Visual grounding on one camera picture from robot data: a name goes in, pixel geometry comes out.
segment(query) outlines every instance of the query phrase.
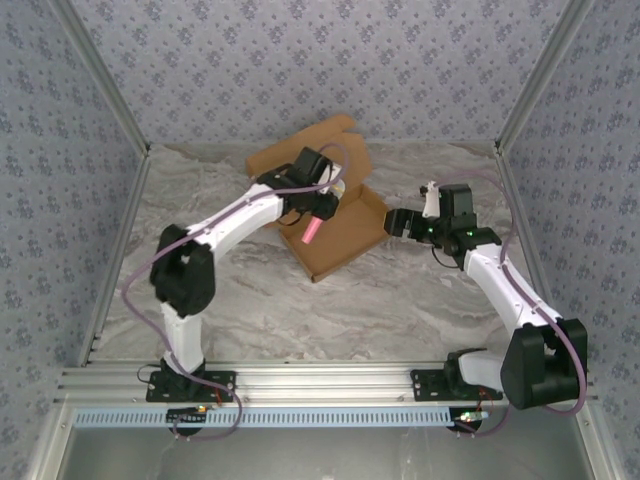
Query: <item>cable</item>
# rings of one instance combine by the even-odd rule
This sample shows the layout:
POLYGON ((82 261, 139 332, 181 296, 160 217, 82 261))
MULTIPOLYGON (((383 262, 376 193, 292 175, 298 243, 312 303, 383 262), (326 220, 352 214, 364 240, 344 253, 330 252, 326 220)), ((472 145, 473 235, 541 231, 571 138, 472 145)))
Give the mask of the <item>cable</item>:
POLYGON ((322 153, 324 150, 326 150, 328 148, 331 148, 331 147, 338 148, 342 152, 342 159, 343 159, 342 168, 340 169, 340 171, 338 172, 336 177, 333 178, 332 180, 329 180, 328 182, 323 183, 321 185, 312 185, 310 187, 283 188, 283 189, 280 189, 280 190, 269 190, 269 191, 264 191, 264 192, 257 193, 256 195, 252 196, 251 198, 248 198, 245 202, 239 203, 239 204, 235 205, 233 208, 230 208, 229 210, 227 210, 226 212, 222 213, 220 216, 214 218, 213 220, 211 220, 211 222, 209 222, 208 224, 206 224, 203 227, 199 228, 198 230, 194 231, 193 233, 190 233, 189 235, 181 238, 180 240, 172 243, 171 245, 169 245, 169 246, 163 248, 162 250, 160 250, 159 252, 157 252, 153 257, 151 257, 150 259, 145 261, 131 275, 129 275, 125 279, 124 283, 122 284, 122 288, 121 288, 121 291, 120 291, 120 295, 122 297, 122 301, 127 306, 127 308, 129 308, 131 313, 133 313, 136 317, 138 317, 138 319, 142 320, 145 324, 147 324, 147 326, 149 326, 154 332, 156 332, 156 334, 158 334, 158 336, 162 340, 162 343, 165 346, 165 349, 169 353, 169 357, 170 357, 171 361, 173 362, 173 365, 175 365, 175 367, 178 369, 180 374, 182 374, 182 376, 188 378, 192 382, 196 382, 196 383, 205 385, 207 387, 220 389, 223 392, 228 393, 229 395, 231 395, 231 398, 233 398, 234 402, 238 405, 238 415, 237 415, 235 421, 233 422, 233 425, 231 425, 231 427, 229 427, 227 430, 225 430, 224 432, 222 432, 220 434, 207 435, 207 436, 199 435, 197 437, 194 437, 193 440, 196 440, 196 441, 219 440, 219 439, 226 438, 229 435, 231 435, 233 432, 235 432, 238 429, 238 426, 240 425, 240 421, 242 420, 242 410, 243 410, 242 401, 240 400, 240 398, 238 397, 236 392, 234 392, 233 390, 227 388, 226 385, 222 385, 222 384, 216 383, 216 382, 210 382, 209 380, 204 380, 202 378, 198 378, 198 377, 196 377, 194 375, 191 375, 189 372, 187 372, 184 369, 184 367, 178 362, 178 359, 176 358, 175 354, 173 353, 173 349, 171 348, 171 342, 169 341, 169 337, 167 337, 167 334, 158 325, 156 325, 152 320, 147 318, 146 315, 144 313, 142 313, 131 302, 131 300, 129 300, 129 296, 128 296, 129 289, 131 288, 131 285, 133 284, 133 282, 135 282, 138 278, 140 278, 142 276, 142 274, 144 274, 147 270, 149 270, 151 268, 151 266, 155 262, 157 262, 159 259, 161 259, 165 255, 167 255, 168 253, 172 252, 176 248, 181 247, 182 245, 184 245, 184 244, 190 242, 191 240, 195 239, 200 234, 202 234, 202 232, 204 232, 205 230, 214 228, 217 224, 219 224, 223 220, 226 220, 231 215, 233 215, 234 213, 238 212, 240 209, 244 208, 246 205, 248 205, 248 204, 250 204, 252 202, 255 202, 257 200, 260 200, 261 198, 265 198, 265 197, 268 197, 268 196, 271 196, 271 195, 289 195, 289 194, 296 194, 296 193, 315 192, 315 191, 318 191, 318 190, 322 190, 323 188, 331 187, 332 185, 334 185, 337 182, 339 182, 344 177, 344 175, 347 173, 347 169, 349 168, 349 153, 347 152, 347 149, 345 147, 343 147, 342 145, 340 145, 338 143, 327 143, 322 148, 320 148, 320 150, 318 150, 318 153, 322 153))
MULTIPOLYGON (((493 407, 494 407, 493 398, 491 397, 489 392, 484 387, 479 387, 478 390, 480 391, 480 396, 487 397, 489 399, 489 401, 491 402, 491 408, 489 410, 489 416, 493 415, 493 407)), ((482 407, 482 399, 480 399, 478 401, 478 406, 476 407, 476 412, 480 411, 481 407, 482 407)))
POLYGON ((509 213, 511 214, 511 227, 509 228, 509 233, 507 234, 507 238, 503 242, 502 248, 500 249, 500 264, 502 266, 502 271, 504 272, 504 276, 506 277, 507 281, 511 284, 511 286, 514 288, 514 290, 516 290, 518 294, 522 297, 522 299, 529 305, 529 307, 532 308, 533 310, 536 310, 540 314, 540 316, 543 318, 543 320, 547 322, 547 324, 549 324, 549 326, 553 329, 555 334, 558 336, 562 344, 567 349, 567 352, 569 353, 569 356, 573 361, 573 365, 578 375, 578 388, 579 388, 578 399, 576 401, 576 404, 570 410, 566 410, 566 411, 557 410, 549 406, 545 406, 544 408, 546 410, 549 410, 551 412, 554 412, 563 416, 575 415, 582 409, 584 402, 586 401, 586 398, 587 398, 587 375, 586 375, 586 372, 584 371, 584 367, 582 366, 582 362, 580 361, 580 357, 578 356, 578 352, 576 352, 576 349, 571 344, 569 337, 567 337, 567 335, 562 331, 562 329, 554 321, 554 319, 551 318, 547 314, 547 312, 542 310, 540 306, 532 298, 530 298, 529 295, 527 295, 527 292, 524 291, 524 289, 518 284, 515 278, 513 278, 513 275, 511 275, 511 272, 509 271, 508 265, 505 263, 505 260, 507 257, 507 249, 509 248, 509 243, 511 243, 516 233, 516 223, 513 216, 515 207, 513 205, 511 198, 507 195, 507 192, 504 190, 502 185, 500 185, 498 180, 496 180, 495 178, 488 175, 486 172, 482 170, 467 170, 463 172, 456 172, 452 175, 446 176, 444 179, 437 182, 436 186, 442 185, 443 183, 451 180, 452 178, 470 178, 470 177, 471 178, 478 177, 488 181, 494 187, 496 187, 500 191, 500 193, 502 193, 504 199, 506 200, 507 206, 509 208, 509 213))
POLYGON ((276 222, 277 222, 279 225, 282 225, 283 227, 293 227, 293 226, 294 226, 295 224, 297 224, 300 220, 302 220, 303 215, 304 215, 303 213, 298 214, 298 218, 296 218, 296 219, 295 219, 293 222, 291 222, 291 223, 282 223, 282 222, 280 221, 280 219, 276 220, 276 222))
POLYGON ((483 438, 483 437, 488 437, 489 435, 493 435, 494 433, 498 433, 500 430, 502 430, 504 426, 507 424, 507 420, 509 419, 510 415, 511 415, 511 404, 508 404, 507 409, 504 411, 504 416, 500 419, 500 421, 496 424, 496 426, 493 428, 490 428, 486 432, 479 432, 479 433, 476 432, 469 425, 465 425, 463 422, 453 422, 453 423, 455 423, 460 428, 467 430, 469 432, 467 435, 472 435, 477 438, 483 438))
POLYGON ((144 364, 144 365, 140 366, 140 368, 139 368, 139 369, 138 369, 138 371, 136 372, 136 377, 138 377, 138 381, 139 381, 139 382, 141 382, 141 383, 146 383, 146 384, 148 385, 148 384, 149 384, 149 383, 151 383, 151 382, 149 382, 148 380, 142 380, 142 379, 140 378, 140 372, 141 372, 141 371, 142 371, 142 369, 143 369, 143 368, 145 368, 145 367, 160 368, 160 365, 156 365, 156 364, 153 364, 153 363, 146 363, 146 364, 144 364))
POLYGON ((451 265, 445 265, 444 263, 442 263, 440 261, 440 259, 438 258, 438 256, 436 255, 436 247, 435 245, 431 245, 431 254, 433 255, 433 258, 436 259, 436 262, 438 262, 440 265, 442 265, 444 268, 455 268, 456 270, 458 269, 458 266, 451 266, 451 265))

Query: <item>cardboard box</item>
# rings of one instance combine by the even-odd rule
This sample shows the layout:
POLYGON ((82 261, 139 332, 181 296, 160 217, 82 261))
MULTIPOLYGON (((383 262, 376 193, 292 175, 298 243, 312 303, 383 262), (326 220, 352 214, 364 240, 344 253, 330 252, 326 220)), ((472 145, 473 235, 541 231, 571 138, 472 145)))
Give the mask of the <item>cardboard box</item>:
MULTIPOLYGON (((273 224, 280 229, 284 243, 314 283, 389 237, 383 227, 389 209, 362 183, 372 171, 364 139, 356 133, 345 132, 353 127, 355 121, 351 117, 336 115, 247 158, 247 173, 255 177, 284 163, 293 163, 303 147, 318 150, 327 143, 339 143, 347 149, 350 164, 344 176, 345 193, 336 214, 322 224, 311 244, 302 243, 302 235, 311 220, 309 215, 293 226, 273 224)), ((323 154, 343 164, 339 149, 328 148, 323 154)), ((297 214, 292 212, 282 223, 290 223, 295 218, 297 214)))

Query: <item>wall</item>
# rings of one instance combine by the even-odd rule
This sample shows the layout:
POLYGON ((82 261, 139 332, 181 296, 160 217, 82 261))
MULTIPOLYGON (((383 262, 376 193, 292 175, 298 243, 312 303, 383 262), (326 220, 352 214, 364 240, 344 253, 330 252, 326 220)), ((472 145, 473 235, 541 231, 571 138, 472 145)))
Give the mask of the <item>wall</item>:
POLYGON ((0 2, 0 478, 71 365, 137 160, 44 0, 0 2))
POLYGON ((74 0, 151 142, 495 138, 565 0, 74 0))
POLYGON ((557 307, 640 478, 640 5, 596 0, 509 153, 557 307))

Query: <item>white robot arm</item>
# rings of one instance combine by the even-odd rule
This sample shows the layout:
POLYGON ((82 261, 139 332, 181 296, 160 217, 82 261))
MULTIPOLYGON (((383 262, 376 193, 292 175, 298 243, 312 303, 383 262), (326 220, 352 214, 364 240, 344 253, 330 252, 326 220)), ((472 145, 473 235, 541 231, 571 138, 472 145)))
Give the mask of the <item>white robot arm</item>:
POLYGON ((151 270, 150 280, 162 302, 165 331, 172 349, 163 357, 164 367, 180 371, 174 365, 173 353, 187 372, 204 369, 200 312, 215 295, 217 261, 251 233, 292 210, 312 215, 302 239, 309 243, 322 221, 335 213, 344 183, 338 180, 322 189, 300 189, 327 184, 340 171, 340 165, 305 148, 292 165, 261 175, 244 195, 217 214, 186 229, 171 225, 163 231, 158 251, 202 230, 191 241, 156 261, 151 270))
POLYGON ((421 193, 426 198, 424 210, 392 210, 385 229, 393 236, 406 235, 441 248, 451 256, 480 286, 511 338, 504 358, 484 349, 450 353, 444 368, 451 390, 464 396, 469 386, 489 387, 504 392, 519 409, 578 398, 579 376, 586 372, 584 326, 577 319, 564 320, 529 286, 508 256, 501 259, 498 236, 490 228, 477 227, 468 185, 436 187, 431 183, 421 193), (554 327, 570 342, 581 368, 576 368, 554 327))

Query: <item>white marble table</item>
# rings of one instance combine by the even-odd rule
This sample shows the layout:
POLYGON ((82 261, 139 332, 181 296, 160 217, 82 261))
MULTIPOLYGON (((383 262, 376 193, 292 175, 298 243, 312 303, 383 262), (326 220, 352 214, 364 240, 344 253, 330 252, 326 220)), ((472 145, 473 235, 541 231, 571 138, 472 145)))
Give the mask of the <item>white marble table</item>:
MULTIPOLYGON (((151 168, 108 318, 93 359, 155 359, 156 335, 120 300, 119 286, 156 248, 170 223, 212 215, 248 186, 244 158, 261 146, 200 145, 151 150, 151 168)), ((457 169, 497 172, 487 148, 448 144, 370 144, 367 184, 388 205, 421 208, 418 187, 457 169)), ((504 199, 482 180, 470 182, 481 225, 503 236, 504 199)), ((510 255, 525 274, 519 242, 510 255)), ((131 298, 162 323, 146 280, 131 298)), ((312 284, 275 230, 263 229, 217 266, 217 293, 203 312, 208 359, 442 360, 447 352, 508 342, 500 319, 465 274, 438 265, 428 247, 391 239, 312 284)))

